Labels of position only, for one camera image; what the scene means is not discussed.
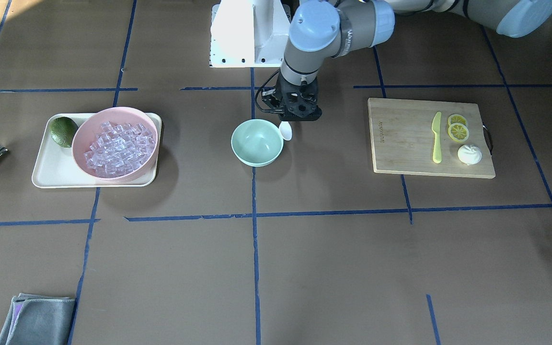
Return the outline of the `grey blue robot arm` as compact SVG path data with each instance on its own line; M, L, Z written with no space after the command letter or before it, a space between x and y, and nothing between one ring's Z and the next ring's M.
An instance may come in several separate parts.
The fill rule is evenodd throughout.
M526 36L552 15L552 0L304 0L290 22L282 63L271 90L260 87L259 111L281 121L315 121L319 69L327 58L343 57L388 41L397 17L450 12L500 35Z

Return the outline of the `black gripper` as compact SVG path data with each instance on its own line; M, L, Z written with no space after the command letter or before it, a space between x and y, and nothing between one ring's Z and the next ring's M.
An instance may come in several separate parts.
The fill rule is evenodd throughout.
M281 121L316 121L322 115L322 109L317 104L319 85L317 80L302 85L289 83L283 76L278 76L276 85L268 88L267 83L276 76L273 73L265 83L259 87L261 100L267 109L262 107L260 111L268 114L276 114Z

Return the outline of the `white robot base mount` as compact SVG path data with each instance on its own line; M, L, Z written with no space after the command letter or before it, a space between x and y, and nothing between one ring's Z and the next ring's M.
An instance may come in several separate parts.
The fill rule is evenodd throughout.
M222 0L212 6L211 68L279 68L291 6L284 0Z

